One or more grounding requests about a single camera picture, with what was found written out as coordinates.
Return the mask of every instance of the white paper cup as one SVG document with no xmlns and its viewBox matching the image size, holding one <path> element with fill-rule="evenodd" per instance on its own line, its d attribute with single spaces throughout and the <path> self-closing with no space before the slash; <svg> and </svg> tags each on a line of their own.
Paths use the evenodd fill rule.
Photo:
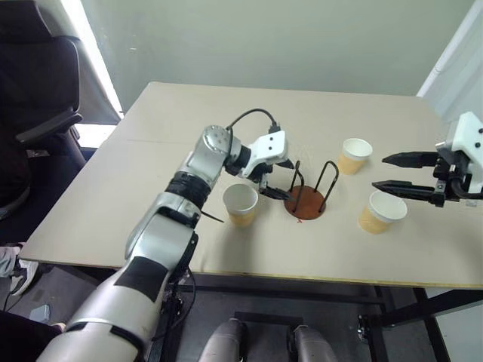
<svg viewBox="0 0 483 362">
<path fill-rule="evenodd" d="M 258 193 L 250 186 L 238 183 L 231 185 L 223 193 L 223 203 L 229 219 L 237 226 L 248 226 L 254 220 Z"/>
<path fill-rule="evenodd" d="M 402 220 L 408 214 L 408 206 L 397 196 L 375 191 L 369 197 L 369 204 L 359 216 L 359 225 L 371 234 L 379 234 L 389 226 Z"/>
<path fill-rule="evenodd" d="M 342 145 L 338 167 L 346 175 L 356 173 L 372 154 L 372 146 L 360 138 L 349 138 Z"/>
</svg>

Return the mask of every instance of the round wooden disc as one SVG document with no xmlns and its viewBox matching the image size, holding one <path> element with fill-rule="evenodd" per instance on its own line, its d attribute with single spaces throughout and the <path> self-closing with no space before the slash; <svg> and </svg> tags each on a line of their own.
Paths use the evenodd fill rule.
<svg viewBox="0 0 483 362">
<path fill-rule="evenodd" d="M 297 202 L 297 196 L 302 191 L 302 197 L 294 212 L 295 203 Z M 322 211 L 319 213 L 318 209 L 324 200 L 324 196 L 318 191 L 315 191 L 310 186 L 295 186 L 291 192 L 293 200 L 284 201 L 285 209 L 293 216 L 302 220 L 314 220 L 321 216 L 325 211 L 325 205 Z"/>
</svg>

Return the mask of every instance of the black chair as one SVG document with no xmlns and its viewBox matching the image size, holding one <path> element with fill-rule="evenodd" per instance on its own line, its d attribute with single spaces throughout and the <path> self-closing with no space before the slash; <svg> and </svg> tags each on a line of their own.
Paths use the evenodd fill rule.
<svg viewBox="0 0 483 362">
<path fill-rule="evenodd" d="M 85 164 L 72 128 L 82 120 L 74 40 L 52 37 L 35 2 L 0 2 L 0 130 L 48 153 L 29 158 L 29 196 L 0 220 L 1 244 L 27 241 Z"/>
<path fill-rule="evenodd" d="M 25 148 L 68 155 L 80 170 L 78 106 L 75 42 L 52 37 L 35 2 L 0 2 L 0 122 Z"/>
</svg>

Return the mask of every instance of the chair armrest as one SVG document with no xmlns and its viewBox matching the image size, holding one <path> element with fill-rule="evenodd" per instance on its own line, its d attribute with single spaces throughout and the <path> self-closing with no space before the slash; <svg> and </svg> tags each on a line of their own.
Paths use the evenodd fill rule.
<svg viewBox="0 0 483 362">
<path fill-rule="evenodd" d="M 16 138 L 20 143 L 28 146 L 54 133 L 65 132 L 73 124 L 81 120 L 82 116 L 80 114 L 75 113 L 72 109 L 68 109 L 34 128 L 19 133 L 16 135 Z"/>
</svg>

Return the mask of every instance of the table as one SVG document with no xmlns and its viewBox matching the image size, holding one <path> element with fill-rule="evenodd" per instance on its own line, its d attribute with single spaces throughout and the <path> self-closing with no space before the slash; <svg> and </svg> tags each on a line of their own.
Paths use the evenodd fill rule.
<svg viewBox="0 0 483 362">
<path fill-rule="evenodd" d="M 191 268 L 217 275 L 258 275 L 419 287 L 483 287 L 483 208 L 445 208 L 407 201 L 409 214 L 388 232 L 371 235 L 357 216 L 371 182 L 410 180 L 432 186 L 432 170 L 401 169 L 380 160 L 393 153 L 430 151 L 445 130 L 416 97 L 149 83 L 112 136 L 55 204 L 21 257 L 70 265 L 120 267 L 131 229 L 162 192 L 209 124 L 227 125 L 243 111 L 269 110 L 287 132 L 292 161 L 301 160 L 307 185 L 323 163 L 337 161 L 344 139 L 374 147 L 356 175 L 340 176 L 317 220 L 299 221 L 280 201 L 260 198 L 257 218 L 237 229 L 203 217 Z M 269 122 L 253 114 L 235 126 L 245 144 Z M 287 189 L 291 170 L 276 167 L 272 186 Z M 329 179 L 319 188 L 327 190 Z M 204 211 L 228 220 L 221 196 L 243 182 L 222 173 Z"/>
</svg>

